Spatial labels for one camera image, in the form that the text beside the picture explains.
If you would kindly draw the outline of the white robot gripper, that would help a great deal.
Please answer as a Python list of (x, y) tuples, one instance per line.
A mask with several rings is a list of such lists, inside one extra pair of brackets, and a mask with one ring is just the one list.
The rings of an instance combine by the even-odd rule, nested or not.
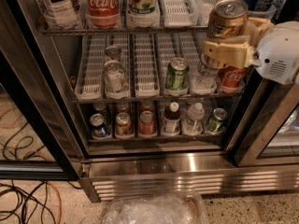
[(282, 85), (297, 83), (299, 21), (272, 26), (268, 19), (249, 17), (244, 35), (226, 39), (206, 37), (202, 42), (202, 51), (216, 60), (218, 67), (243, 68), (249, 66), (255, 54), (254, 47), (258, 44), (256, 58), (251, 64), (259, 75)]

